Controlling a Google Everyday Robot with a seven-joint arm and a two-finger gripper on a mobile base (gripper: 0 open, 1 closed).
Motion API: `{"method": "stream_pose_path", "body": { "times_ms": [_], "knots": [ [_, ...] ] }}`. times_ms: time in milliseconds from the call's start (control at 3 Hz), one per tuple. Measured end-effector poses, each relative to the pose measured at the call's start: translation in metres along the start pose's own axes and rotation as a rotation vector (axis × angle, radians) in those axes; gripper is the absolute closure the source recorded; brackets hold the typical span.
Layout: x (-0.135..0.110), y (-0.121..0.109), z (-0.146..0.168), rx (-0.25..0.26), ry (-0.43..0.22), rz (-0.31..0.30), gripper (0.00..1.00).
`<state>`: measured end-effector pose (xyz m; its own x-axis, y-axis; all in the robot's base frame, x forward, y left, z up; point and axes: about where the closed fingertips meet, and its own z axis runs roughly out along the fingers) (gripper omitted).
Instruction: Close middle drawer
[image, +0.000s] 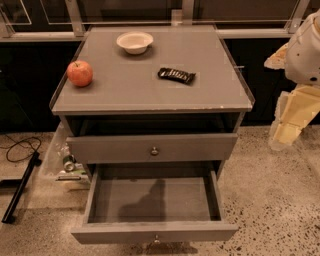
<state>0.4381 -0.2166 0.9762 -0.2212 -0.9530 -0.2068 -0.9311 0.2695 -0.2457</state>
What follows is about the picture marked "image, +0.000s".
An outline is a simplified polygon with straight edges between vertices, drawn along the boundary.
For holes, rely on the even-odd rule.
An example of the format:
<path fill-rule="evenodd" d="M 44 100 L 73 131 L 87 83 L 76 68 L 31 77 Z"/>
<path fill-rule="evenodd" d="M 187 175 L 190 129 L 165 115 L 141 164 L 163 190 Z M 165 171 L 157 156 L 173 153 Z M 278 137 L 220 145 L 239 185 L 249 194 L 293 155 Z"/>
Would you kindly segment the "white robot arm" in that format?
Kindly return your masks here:
<path fill-rule="evenodd" d="M 273 150 L 291 146 L 320 112 L 320 11 L 310 14 L 289 42 L 265 62 L 269 69 L 283 69 L 296 87 L 283 91 L 269 132 Z"/>

